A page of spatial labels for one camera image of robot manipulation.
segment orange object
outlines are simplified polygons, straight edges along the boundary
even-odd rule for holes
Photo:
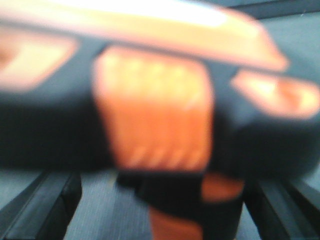
[[[208,173],[201,184],[202,200],[207,203],[226,202],[238,197],[245,186],[242,180],[232,179],[220,173]]]
[[[149,208],[152,240],[202,240],[202,227],[191,220]]]
[[[204,170],[212,92],[205,67],[186,58],[113,46],[95,63],[96,104],[122,169]]]
[[[0,18],[234,64],[286,69],[288,60],[258,22],[242,13],[208,6],[182,1],[118,0],[99,5],[0,0]]]
[[[320,89],[307,80],[241,70],[231,85],[271,116],[309,119],[320,110]]]
[[[6,91],[35,88],[77,49],[74,39],[32,31],[2,28],[0,37],[0,89]]]

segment gray floor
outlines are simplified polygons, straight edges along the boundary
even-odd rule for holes
[[[320,63],[320,13],[274,18],[263,21],[278,43],[286,43],[315,65]],[[0,208],[19,194],[39,173],[0,170]],[[305,181],[320,191],[318,177]],[[65,240],[150,240],[146,206],[127,189],[115,186],[116,174],[104,171],[83,174],[83,198],[69,226]],[[250,216],[243,211],[238,240],[258,240]]]

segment orange trim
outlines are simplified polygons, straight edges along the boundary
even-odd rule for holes
[[[95,63],[94,95],[122,169],[202,171],[213,94],[197,61],[113,46]]]
[[[262,112],[309,119],[320,110],[320,89],[313,82],[241,70],[231,85]]]
[[[220,173],[208,173],[201,185],[202,200],[208,203],[229,201],[238,197],[244,186],[242,180],[232,179]]]
[[[25,92],[42,83],[77,48],[75,40],[31,31],[1,29],[0,90]]]
[[[149,208],[153,240],[202,240],[202,227],[196,222]]]
[[[0,0],[0,18],[275,71],[288,65],[258,22],[232,10],[182,1],[60,2]]]

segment orange plastic part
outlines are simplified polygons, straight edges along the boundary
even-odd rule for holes
[[[231,85],[270,116],[309,119],[320,110],[319,86],[307,80],[241,70]]]
[[[77,49],[74,39],[0,30],[0,90],[25,92],[42,83]]]
[[[0,0],[0,18],[275,71],[288,65],[262,25],[245,14],[174,0],[99,2]]]
[[[232,179],[220,173],[208,173],[201,185],[202,200],[207,203],[230,201],[238,197],[245,186],[242,180]]]
[[[202,240],[202,227],[196,222],[149,208],[153,240]]]
[[[118,167],[207,166],[214,97],[200,62],[113,46],[96,60],[94,96]]]

